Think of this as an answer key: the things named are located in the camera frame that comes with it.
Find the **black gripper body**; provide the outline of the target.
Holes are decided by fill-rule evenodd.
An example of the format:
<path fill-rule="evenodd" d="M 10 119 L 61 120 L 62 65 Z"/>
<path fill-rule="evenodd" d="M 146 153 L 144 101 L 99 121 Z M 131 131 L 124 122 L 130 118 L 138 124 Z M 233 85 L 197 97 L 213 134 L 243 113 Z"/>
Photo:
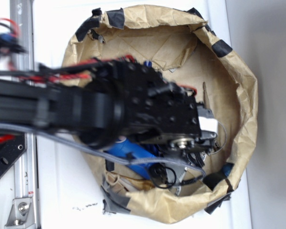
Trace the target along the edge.
<path fill-rule="evenodd" d="M 114 61 L 114 72 L 125 115 L 117 143 L 153 145 L 169 156 L 212 152 L 217 120 L 196 101 L 196 90 L 168 81 L 137 62 Z"/>

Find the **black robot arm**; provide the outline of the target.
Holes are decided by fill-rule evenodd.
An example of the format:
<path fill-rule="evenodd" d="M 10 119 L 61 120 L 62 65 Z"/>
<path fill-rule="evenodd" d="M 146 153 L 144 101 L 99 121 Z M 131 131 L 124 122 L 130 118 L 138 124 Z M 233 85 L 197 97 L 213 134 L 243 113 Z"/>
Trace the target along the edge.
<path fill-rule="evenodd" d="M 92 60 L 60 69 L 13 72 L 21 82 L 0 80 L 0 134 L 61 130 L 93 149 L 120 136 L 166 149 L 211 150 L 218 121 L 195 99 L 196 91 L 165 80 L 151 67 L 122 60 Z"/>

